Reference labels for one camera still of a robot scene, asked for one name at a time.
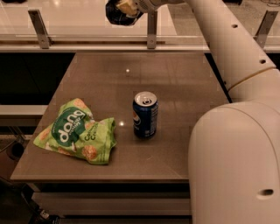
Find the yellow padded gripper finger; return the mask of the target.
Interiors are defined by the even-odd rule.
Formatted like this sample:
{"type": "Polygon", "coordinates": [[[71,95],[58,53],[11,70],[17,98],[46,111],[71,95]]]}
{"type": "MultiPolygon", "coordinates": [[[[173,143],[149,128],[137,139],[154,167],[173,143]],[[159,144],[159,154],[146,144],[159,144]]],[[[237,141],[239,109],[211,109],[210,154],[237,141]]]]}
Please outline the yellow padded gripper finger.
{"type": "Polygon", "coordinates": [[[126,15],[135,16],[137,14],[137,6],[133,0],[119,0],[116,7],[126,15]]]}

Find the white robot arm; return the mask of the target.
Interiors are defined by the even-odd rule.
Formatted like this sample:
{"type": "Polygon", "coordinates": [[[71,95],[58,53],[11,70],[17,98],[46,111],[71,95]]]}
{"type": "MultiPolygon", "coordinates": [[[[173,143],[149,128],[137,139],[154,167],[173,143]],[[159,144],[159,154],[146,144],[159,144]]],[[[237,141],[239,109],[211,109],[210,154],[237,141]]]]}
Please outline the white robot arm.
{"type": "Polygon", "coordinates": [[[190,5],[232,103],[205,113],[188,150],[192,224],[280,224],[280,72],[222,0],[121,0],[129,15],[190,5]]]}

